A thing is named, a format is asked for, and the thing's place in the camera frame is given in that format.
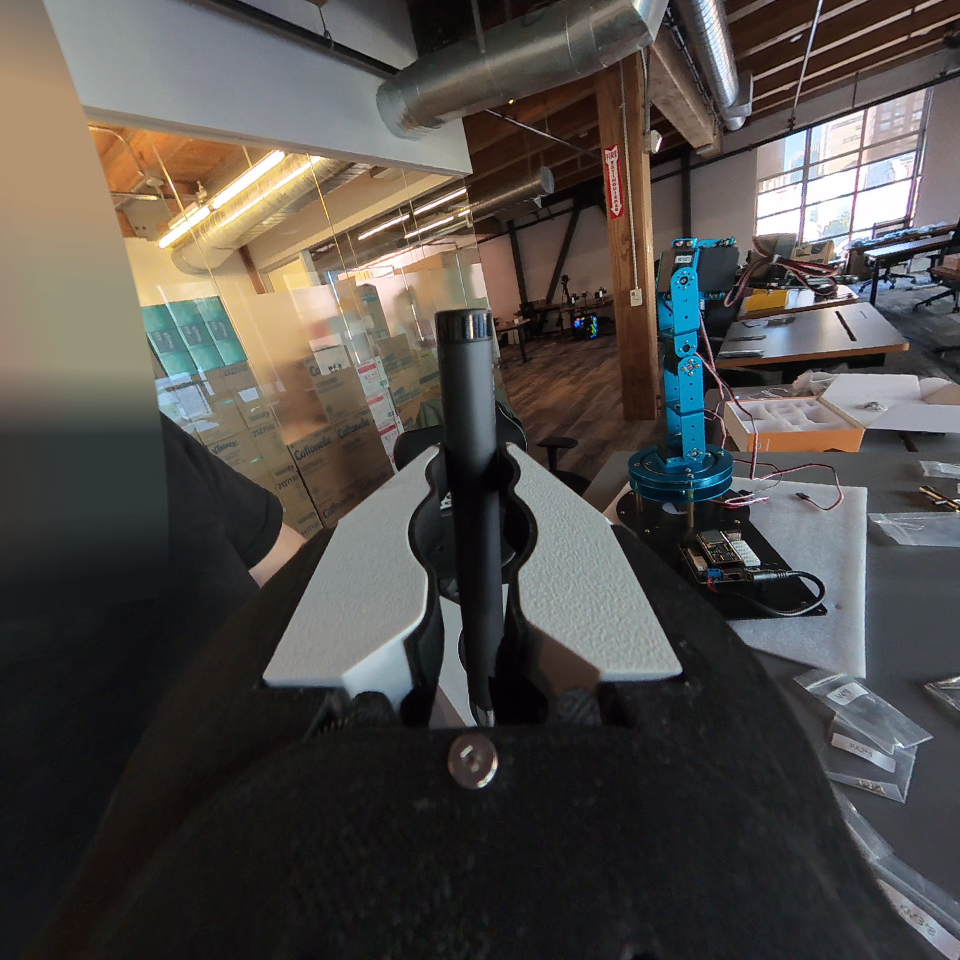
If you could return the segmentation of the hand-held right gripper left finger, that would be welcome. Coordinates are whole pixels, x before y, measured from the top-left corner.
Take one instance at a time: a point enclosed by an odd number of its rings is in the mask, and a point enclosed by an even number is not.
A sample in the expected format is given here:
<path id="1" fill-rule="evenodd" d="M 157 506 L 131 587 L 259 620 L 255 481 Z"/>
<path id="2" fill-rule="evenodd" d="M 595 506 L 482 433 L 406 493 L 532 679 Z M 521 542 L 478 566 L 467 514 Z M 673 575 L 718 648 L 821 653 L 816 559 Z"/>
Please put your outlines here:
<path id="1" fill-rule="evenodd" d="M 384 694 L 426 726 L 445 651 L 434 553 L 445 454 L 431 445 L 343 518 L 263 674 L 273 688 Z"/>

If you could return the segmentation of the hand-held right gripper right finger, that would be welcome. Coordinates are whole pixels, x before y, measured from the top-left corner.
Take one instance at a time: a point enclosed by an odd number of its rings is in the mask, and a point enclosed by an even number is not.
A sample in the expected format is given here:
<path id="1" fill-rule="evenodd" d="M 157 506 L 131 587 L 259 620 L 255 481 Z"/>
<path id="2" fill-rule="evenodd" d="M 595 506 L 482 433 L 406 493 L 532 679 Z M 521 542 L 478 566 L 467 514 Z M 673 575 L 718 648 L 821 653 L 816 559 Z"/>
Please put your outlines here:
<path id="1" fill-rule="evenodd" d="M 606 517 L 512 442 L 499 450 L 501 528 L 512 553 L 498 650 L 498 722 L 541 723 L 569 690 L 682 674 Z"/>

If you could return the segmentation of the black screwdriver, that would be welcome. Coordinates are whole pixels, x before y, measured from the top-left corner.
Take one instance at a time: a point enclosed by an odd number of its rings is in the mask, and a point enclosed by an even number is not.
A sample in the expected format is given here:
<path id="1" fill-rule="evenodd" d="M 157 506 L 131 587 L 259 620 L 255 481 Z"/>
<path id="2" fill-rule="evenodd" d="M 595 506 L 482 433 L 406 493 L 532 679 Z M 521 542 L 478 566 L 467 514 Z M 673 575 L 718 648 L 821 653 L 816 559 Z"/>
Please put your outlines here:
<path id="1" fill-rule="evenodd" d="M 453 309 L 435 322 L 464 668 L 474 716 L 492 727 L 503 637 L 493 321 L 487 310 Z"/>

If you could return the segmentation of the person's left forearm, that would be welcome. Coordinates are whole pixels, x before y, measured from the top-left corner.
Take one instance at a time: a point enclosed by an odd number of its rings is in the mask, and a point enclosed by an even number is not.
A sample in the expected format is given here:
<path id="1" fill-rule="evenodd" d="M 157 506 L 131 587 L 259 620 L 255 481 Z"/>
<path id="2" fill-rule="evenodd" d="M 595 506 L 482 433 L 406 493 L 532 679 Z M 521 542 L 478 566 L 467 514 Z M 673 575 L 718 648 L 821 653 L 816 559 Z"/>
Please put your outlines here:
<path id="1" fill-rule="evenodd" d="M 251 579 L 258 587 L 271 580 L 306 544 L 305 537 L 297 530 L 283 523 L 273 546 L 257 564 L 248 570 Z"/>

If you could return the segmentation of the dark grey desk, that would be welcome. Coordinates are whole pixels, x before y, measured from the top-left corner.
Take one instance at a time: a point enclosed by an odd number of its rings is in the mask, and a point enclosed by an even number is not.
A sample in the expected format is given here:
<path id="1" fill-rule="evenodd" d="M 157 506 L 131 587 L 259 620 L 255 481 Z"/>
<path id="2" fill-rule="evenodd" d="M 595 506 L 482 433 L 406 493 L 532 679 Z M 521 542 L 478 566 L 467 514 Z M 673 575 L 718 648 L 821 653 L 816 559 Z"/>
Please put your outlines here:
<path id="1" fill-rule="evenodd" d="M 958 463 L 958 435 L 870 431 L 857 453 L 829 453 L 868 510 L 918 512 L 919 462 Z M 924 688 L 958 674 L 958 549 L 901 546 L 868 525 L 868 687 L 924 727 L 906 803 L 842 787 L 898 857 L 954 900 L 959 893 L 958 725 Z"/>

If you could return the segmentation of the grey desk with wood edge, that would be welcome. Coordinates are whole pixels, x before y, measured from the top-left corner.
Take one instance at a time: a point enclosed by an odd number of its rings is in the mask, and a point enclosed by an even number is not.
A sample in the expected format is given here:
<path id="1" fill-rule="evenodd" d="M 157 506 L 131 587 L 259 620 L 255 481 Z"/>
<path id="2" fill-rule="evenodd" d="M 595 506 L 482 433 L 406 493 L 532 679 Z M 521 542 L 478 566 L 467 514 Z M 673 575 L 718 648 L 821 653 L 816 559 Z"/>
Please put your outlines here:
<path id="1" fill-rule="evenodd" d="M 823 363 L 902 353 L 909 343 L 869 303 L 851 302 L 735 321 L 716 353 L 716 368 Z"/>

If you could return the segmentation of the stack of cardboard boxes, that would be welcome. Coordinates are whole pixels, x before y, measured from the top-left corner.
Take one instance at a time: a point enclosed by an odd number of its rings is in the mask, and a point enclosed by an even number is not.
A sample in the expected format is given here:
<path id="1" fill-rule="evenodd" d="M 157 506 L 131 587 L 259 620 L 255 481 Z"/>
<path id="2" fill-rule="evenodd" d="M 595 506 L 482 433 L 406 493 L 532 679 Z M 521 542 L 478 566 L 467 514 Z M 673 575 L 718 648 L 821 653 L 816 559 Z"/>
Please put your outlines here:
<path id="1" fill-rule="evenodd" d="M 389 318 L 370 284 L 141 311 L 160 411 L 306 537 L 392 478 L 399 438 L 440 397 L 430 321 Z"/>

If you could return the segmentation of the black office chair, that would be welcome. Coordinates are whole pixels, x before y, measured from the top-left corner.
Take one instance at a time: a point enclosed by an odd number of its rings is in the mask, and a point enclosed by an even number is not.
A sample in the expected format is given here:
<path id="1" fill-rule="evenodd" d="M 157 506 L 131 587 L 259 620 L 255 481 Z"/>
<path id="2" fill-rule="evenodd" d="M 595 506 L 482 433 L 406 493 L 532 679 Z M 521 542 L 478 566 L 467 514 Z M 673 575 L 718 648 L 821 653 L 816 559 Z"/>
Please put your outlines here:
<path id="1" fill-rule="evenodd" d="M 495 418 L 498 442 L 515 443 L 527 451 L 527 438 L 520 420 L 499 400 L 495 402 Z M 442 401 L 434 399 L 422 402 L 413 429 L 402 433 L 394 444 L 393 461 L 396 468 L 403 469 L 428 447 L 443 443 L 445 438 Z M 553 436 L 539 441 L 537 445 L 546 449 L 549 472 L 569 486 L 575 494 L 583 496 L 591 482 L 580 474 L 558 468 L 558 451 L 572 450 L 578 446 L 578 441 L 574 438 Z"/>

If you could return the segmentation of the white foam sheet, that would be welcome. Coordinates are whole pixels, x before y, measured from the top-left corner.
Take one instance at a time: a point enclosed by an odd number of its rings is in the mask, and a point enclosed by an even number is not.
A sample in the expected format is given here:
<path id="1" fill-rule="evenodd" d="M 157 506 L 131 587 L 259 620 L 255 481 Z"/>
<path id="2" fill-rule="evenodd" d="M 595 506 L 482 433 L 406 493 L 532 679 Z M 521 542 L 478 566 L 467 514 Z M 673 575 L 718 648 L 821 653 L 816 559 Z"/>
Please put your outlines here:
<path id="1" fill-rule="evenodd" d="M 754 650 L 786 660 L 863 678 L 867 674 L 867 501 L 863 486 L 834 486 L 735 477 L 735 491 L 757 493 L 747 520 L 793 570 L 806 571 L 825 587 L 825 613 L 769 618 L 750 605 L 749 617 L 728 620 Z"/>

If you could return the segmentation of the orange cardboard box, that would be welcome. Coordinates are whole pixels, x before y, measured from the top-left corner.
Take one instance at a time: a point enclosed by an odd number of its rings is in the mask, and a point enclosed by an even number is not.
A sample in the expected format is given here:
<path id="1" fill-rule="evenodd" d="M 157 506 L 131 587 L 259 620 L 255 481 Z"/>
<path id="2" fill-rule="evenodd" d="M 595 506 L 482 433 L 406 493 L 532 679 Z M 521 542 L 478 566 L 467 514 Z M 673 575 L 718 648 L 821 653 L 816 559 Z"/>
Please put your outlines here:
<path id="1" fill-rule="evenodd" d="M 743 452 L 858 452 L 865 433 L 816 397 L 727 401 L 724 422 Z"/>

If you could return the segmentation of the pile of clear parts bags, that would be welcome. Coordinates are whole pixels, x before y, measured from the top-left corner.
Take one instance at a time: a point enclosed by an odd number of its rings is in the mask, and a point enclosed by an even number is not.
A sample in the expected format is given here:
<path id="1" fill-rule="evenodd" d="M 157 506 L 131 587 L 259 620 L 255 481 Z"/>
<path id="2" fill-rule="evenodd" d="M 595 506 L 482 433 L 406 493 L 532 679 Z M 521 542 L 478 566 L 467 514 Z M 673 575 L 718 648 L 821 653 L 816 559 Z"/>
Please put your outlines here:
<path id="1" fill-rule="evenodd" d="M 904 803 L 918 747 L 932 735 L 859 679 L 824 669 L 795 678 L 833 718 L 819 757 L 834 785 Z M 959 957 L 959 906 L 897 857 L 841 791 L 834 792 L 846 825 L 894 910 L 944 958 Z"/>

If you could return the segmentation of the fluorescent ceiling light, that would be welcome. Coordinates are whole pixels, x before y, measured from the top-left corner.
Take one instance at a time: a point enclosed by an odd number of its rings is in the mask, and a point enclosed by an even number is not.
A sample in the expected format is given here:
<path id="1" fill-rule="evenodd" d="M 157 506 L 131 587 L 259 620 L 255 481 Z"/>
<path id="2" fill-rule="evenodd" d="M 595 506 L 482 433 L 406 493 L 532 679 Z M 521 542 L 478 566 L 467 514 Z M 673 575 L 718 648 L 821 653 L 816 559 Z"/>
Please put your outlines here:
<path id="1" fill-rule="evenodd" d="M 234 199 L 247 187 L 253 185 L 264 175 L 286 159 L 284 150 L 273 150 L 257 163 L 249 167 L 244 174 L 236 177 L 231 183 L 223 187 L 213 198 L 204 200 L 199 206 L 194 205 L 182 213 L 167 226 L 166 232 L 158 239 L 161 249 L 167 249 L 175 241 L 189 234 L 199 223 L 206 220 L 210 214 L 220 210 L 228 201 Z"/>

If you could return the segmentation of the large window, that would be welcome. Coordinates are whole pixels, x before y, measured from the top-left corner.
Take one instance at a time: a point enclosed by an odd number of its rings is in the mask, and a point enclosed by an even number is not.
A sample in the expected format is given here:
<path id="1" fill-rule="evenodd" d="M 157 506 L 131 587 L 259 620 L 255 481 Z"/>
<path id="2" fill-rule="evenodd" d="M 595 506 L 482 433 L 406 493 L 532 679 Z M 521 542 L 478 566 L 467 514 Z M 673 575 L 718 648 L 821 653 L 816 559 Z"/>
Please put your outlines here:
<path id="1" fill-rule="evenodd" d="M 906 94 L 760 147 L 754 233 L 844 251 L 876 223 L 911 218 L 929 100 Z"/>

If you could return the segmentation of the wooden support post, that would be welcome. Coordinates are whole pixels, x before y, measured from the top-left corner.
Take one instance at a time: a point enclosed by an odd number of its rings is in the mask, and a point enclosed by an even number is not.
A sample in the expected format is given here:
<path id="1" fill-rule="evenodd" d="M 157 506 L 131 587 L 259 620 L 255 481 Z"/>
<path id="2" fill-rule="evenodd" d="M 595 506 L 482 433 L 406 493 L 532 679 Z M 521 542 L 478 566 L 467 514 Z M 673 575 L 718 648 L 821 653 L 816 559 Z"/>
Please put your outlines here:
<path id="1" fill-rule="evenodd" d="M 619 144 L 625 211 L 606 217 L 624 417 L 653 421 L 663 378 L 657 345 L 654 229 L 650 157 L 644 150 L 643 54 L 622 59 L 595 75 L 604 189 L 603 149 Z"/>

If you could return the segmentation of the silver ventilation duct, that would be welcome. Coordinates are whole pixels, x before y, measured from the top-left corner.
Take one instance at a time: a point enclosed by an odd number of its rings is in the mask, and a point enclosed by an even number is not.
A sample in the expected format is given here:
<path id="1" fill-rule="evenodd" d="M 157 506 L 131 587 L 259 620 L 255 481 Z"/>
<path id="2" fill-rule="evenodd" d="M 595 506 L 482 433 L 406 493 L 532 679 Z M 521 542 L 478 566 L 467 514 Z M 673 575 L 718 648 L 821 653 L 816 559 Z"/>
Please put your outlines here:
<path id="1" fill-rule="evenodd" d="M 726 129 L 740 130 L 752 113 L 754 76 L 738 69 L 724 1 L 672 1 Z"/>
<path id="2" fill-rule="evenodd" d="M 654 42 L 666 1 L 564 1 L 425 54 L 378 88 L 384 123 L 417 138 L 467 115 L 588 77 Z"/>

